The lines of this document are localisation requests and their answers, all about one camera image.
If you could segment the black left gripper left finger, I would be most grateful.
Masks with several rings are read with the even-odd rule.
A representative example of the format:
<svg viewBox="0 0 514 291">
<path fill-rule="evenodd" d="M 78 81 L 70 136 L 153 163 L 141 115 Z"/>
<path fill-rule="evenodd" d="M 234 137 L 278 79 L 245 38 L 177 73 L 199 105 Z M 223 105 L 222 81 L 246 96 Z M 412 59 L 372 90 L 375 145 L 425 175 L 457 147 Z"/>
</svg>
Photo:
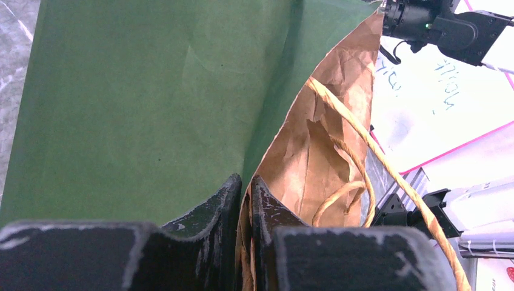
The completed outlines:
<svg viewBox="0 0 514 291">
<path fill-rule="evenodd" d="M 242 181 L 156 226 L 18 221 L 1 229 L 2 290 L 233 290 Z"/>
</svg>

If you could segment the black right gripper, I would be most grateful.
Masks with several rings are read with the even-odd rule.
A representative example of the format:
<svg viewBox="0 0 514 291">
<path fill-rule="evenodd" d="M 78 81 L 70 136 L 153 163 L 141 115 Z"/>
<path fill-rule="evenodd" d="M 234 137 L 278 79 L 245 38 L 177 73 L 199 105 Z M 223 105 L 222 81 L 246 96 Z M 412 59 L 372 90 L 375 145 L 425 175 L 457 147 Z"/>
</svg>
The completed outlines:
<svg viewBox="0 0 514 291">
<path fill-rule="evenodd" d="M 453 0 L 386 0 L 379 5 L 383 14 L 384 36 L 416 41 L 429 30 L 435 18 L 454 13 L 459 1 Z"/>
</svg>

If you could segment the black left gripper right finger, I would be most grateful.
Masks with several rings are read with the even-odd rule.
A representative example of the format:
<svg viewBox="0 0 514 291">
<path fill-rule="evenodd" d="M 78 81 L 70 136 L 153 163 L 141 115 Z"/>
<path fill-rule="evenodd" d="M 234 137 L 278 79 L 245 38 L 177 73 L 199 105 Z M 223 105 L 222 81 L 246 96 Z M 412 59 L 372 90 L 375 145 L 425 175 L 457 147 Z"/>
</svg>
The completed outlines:
<svg viewBox="0 0 514 291">
<path fill-rule="evenodd" d="M 252 179 L 257 290 L 455 290 L 454 277 L 420 230 L 312 227 Z"/>
</svg>

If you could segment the green paper bag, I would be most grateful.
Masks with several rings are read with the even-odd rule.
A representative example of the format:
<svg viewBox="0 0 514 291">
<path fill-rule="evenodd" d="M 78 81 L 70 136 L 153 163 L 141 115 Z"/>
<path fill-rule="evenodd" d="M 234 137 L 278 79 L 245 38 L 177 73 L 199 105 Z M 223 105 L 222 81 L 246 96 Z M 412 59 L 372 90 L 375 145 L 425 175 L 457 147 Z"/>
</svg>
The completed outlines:
<svg viewBox="0 0 514 291">
<path fill-rule="evenodd" d="M 383 14 L 364 1 L 42 1 L 1 203 L 18 221 L 163 226 L 242 181 L 233 290 L 257 290 L 252 179 L 312 227 L 433 212 L 370 135 Z"/>
</svg>

